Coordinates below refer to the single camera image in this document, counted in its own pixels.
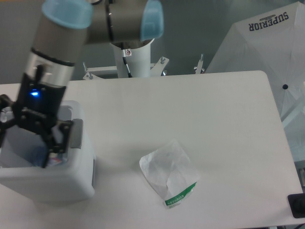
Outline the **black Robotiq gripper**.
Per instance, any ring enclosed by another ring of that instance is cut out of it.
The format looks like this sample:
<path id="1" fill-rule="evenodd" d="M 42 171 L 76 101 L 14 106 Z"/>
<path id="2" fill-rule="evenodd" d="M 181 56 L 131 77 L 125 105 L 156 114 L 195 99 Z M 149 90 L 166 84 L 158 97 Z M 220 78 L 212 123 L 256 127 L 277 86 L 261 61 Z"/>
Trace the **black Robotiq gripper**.
<path id="1" fill-rule="evenodd" d="M 6 94 L 0 96 L 0 146 L 5 140 L 7 129 L 17 125 L 42 137 L 47 152 L 41 168 L 47 166 L 51 153 L 64 154 L 73 127 L 73 121 L 57 118 L 65 90 L 66 86 L 36 83 L 24 73 L 16 101 Z M 13 111 L 14 118 L 7 119 L 8 111 Z"/>

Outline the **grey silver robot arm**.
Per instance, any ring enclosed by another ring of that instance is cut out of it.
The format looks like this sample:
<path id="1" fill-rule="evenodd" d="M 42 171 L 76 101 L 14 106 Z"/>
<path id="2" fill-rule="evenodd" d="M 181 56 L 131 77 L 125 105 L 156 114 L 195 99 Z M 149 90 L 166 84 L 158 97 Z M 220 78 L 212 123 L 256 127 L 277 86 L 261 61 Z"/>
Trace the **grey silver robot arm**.
<path id="1" fill-rule="evenodd" d="M 0 96 L 1 109 L 13 113 L 0 124 L 1 140 L 13 126 L 39 135 L 47 148 L 41 164 L 46 167 L 50 154 L 63 154 L 68 148 L 74 122 L 58 119 L 57 113 L 82 46 L 151 41 L 163 32 L 158 0 L 45 1 L 17 99 Z"/>

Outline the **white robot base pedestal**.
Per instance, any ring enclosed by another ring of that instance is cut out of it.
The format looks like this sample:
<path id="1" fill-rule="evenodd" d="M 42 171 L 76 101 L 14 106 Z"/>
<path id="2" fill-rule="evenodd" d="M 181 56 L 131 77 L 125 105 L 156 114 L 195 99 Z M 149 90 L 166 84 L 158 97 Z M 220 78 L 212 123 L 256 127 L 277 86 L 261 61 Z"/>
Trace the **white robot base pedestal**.
<path id="1" fill-rule="evenodd" d="M 119 78 L 150 77 L 154 39 L 111 43 Z"/>

